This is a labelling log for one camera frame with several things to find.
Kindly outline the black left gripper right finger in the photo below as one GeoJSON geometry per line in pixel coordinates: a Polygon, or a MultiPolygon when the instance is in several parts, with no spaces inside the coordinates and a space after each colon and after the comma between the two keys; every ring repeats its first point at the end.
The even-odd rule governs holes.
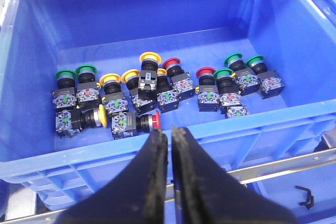
{"type": "Polygon", "coordinates": [[[172,128],[177,223],[298,223],[287,208],[240,184],[186,127],[172,128]]]}

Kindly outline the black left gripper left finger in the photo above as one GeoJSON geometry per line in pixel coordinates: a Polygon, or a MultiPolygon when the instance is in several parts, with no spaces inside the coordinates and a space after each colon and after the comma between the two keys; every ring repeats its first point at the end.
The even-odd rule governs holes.
{"type": "Polygon", "coordinates": [[[62,212],[56,223],[164,223],[167,136],[152,130],[111,182],[62,212]]]}

